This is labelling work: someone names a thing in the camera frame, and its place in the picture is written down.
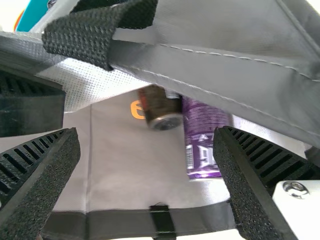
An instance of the white surface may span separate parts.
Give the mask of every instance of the white surface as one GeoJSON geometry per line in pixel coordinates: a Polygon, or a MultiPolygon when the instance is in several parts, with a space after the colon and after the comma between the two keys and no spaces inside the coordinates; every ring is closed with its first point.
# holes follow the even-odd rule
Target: white surface
{"type": "Polygon", "coordinates": [[[14,31],[17,19],[29,1],[30,0],[0,0],[0,26],[2,26],[3,31],[14,31]]]}
{"type": "Polygon", "coordinates": [[[283,189],[286,181],[279,182],[273,193],[273,201],[279,208],[298,240],[319,239],[320,216],[320,181],[296,181],[310,192],[305,199],[298,199],[287,194],[283,189]]]}

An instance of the black nylon strap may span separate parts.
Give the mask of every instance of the black nylon strap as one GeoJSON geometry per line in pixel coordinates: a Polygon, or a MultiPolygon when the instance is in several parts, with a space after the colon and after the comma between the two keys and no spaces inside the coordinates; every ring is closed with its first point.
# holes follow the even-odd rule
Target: black nylon strap
{"type": "Polygon", "coordinates": [[[81,1],[73,13],[46,26],[42,35],[43,47],[48,53],[78,59],[110,71],[109,49],[116,28],[143,29],[150,26],[157,2],[107,0],[104,1],[107,6],[101,7],[102,1],[81,1]]]}
{"type": "Polygon", "coordinates": [[[177,233],[169,212],[169,206],[150,206],[150,213],[156,228],[156,238],[154,240],[176,240],[177,233]]]}

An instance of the purple can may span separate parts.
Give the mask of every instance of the purple can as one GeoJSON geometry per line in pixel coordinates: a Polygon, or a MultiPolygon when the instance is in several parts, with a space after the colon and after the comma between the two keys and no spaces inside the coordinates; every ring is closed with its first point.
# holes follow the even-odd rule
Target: purple can
{"type": "Polygon", "coordinates": [[[216,128],[230,126],[231,116],[219,108],[188,97],[182,99],[187,174],[191,181],[220,178],[213,157],[216,128]]]}

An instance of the white fabric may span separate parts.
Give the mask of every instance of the white fabric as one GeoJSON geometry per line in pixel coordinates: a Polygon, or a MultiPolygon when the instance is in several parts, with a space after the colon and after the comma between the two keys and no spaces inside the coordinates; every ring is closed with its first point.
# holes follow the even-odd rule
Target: white fabric
{"type": "Polygon", "coordinates": [[[119,70],[108,72],[72,58],[39,72],[37,76],[63,86],[66,91],[64,110],[67,113],[149,85],[119,70]]]}

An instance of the stitching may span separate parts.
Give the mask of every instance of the stitching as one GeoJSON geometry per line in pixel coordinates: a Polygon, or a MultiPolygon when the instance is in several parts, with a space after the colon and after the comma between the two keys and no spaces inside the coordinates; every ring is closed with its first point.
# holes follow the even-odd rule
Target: stitching
{"type": "Polygon", "coordinates": [[[285,124],[288,124],[288,125],[290,125],[290,126],[292,126],[292,127],[294,127],[294,128],[300,129],[300,130],[302,130],[302,131],[304,131],[304,132],[306,132],[306,133],[308,133],[308,134],[311,134],[311,135],[315,135],[315,136],[317,136],[317,137],[320,137],[320,134],[318,134],[318,133],[315,133],[315,132],[313,132],[313,131],[307,131],[307,130],[305,130],[305,129],[303,129],[303,128],[301,128],[301,127],[299,127],[299,126],[297,126],[297,125],[295,125],[295,124],[293,124],[293,123],[287,122],[287,121],[285,121],[285,120],[283,120],[283,119],[281,119],[281,118],[275,117],[275,116],[273,116],[273,115],[271,115],[271,114],[269,114],[269,113],[267,113],[267,112],[264,112],[264,111],[261,111],[261,110],[259,110],[259,109],[256,109],[256,108],[254,108],[253,106],[247,105],[247,104],[242,103],[242,102],[238,102],[238,101],[236,101],[236,100],[234,100],[234,99],[232,99],[232,98],[229,98],[229,97],[226,97],[226,96],[222,96],[222,95],[220,95],[220,94],[218,94],[218,93],[216,93],[216,92],[211,92],[211,91],[208,91],[208,90],[204,90],[204,89],[201,88],[201,87],[194,86],[194,85],[185,83],[185,82],[183,82],[183,81],[179,81],[179,80],[170,78],[170,77],[168,77],[168,76],[166,76],[166,75],[158,74],[158,73],[155,73],[155,72],[152,72],[152,71],[143,70],[143,69],[140,69],[140,68],[137,68],[137,67],[133,67],[133,66],[126,66],[126,65],[120,65],[120,64],[116,64],[116,65],[119,66],[119,67],[129,68],[129,69],[135,69],[135,70],[139,70],[139,71],[142,71],[142,72],[145,72],[145,73],[149,73],[149,74],[152,74],[152,75],[156,75],[156,76],[158,76],[158,77],[162,77],[162,78],[165,78],[165,79],[172,80],[172,81],[174,81],[174,82],[176,82],[176,83],[179,83],[179,84],[182,84],[182,85],[186,85],[186,86],[188,86],[188,87],[190,87],[190,88],[198,89],[198,90],[200,90],[200,91],[202,91],[202,92],[205,92],[205,93],[208,93],[208,94],[212,94],[212,95],[218,96],[218,97],[220,97],[220,98],[222,98],[222,99],[225,99],[225,100],[227,100],[227,101],[229,101],[229,102],[234,102],[234,103],[236,103],[236,104],[238,104],[238,105],[241,105],[241,106],[243,106],[243,107],[245,107],[245,108],[247,108],[247,109],[252,109],[252,110],[254,110],[254,111],[256,111],[256,112],[259,112],[259,113],[261,113],[261,114],[267,115],[267,116],[269,116],[269,117],[271,117],[271,118],[273,118],[273,119],[276,119],[276,120],[278,120],[278,121],[281,121],[281,122],[283,122],[283,123],[285,123],[285,124]]]}
{"type": "Polygon", "coordinates": [[[196,53],[196,54],[209,54],[209,55],[215,55],[215,56],[224,56],[224,57],[229,57],[229,58],[236,58],[236,59],[241,59],[241,60],[251,60],[251,61],[256,61],[256,62],[259,62],[259,63],[271,64],[271,65],[275,65],[275,66],[278,66],[278,67],[291,69],[294,72],[296,72],[297,74],[299,74],[299,75],[301,75],[301,76],[303,76],[303,77],[305,77],[305,78],[307,78],[307,79],[309,79],[309,80],[311,80],[313,82],[320,82],[320,80],[312,79],[310,76],[299,72],[298,69],[296,69],[296,68],[294,68],[292,66],[285,66],[285,65],[282,65],[282,64],[277,63],[277,62],[269,62],[269,61],[266,61],[266,60],[263,60],[263,59],[250,58],[250,57],[246,57],[246,56],[236,56],[236,55],[231,55],[231,54],[221,54],[221,53],[217,53],[217,52],[194,51],[194,50],[191,50],[191,49],[180,48],[180,47],[177,47],[177,46],[169,46],[169,45],[165,45],[165,44],[160,44],[160,45],[164,46],[164,47],[167,47],[167,48],[183,50],[183,51],[196,53]]]}

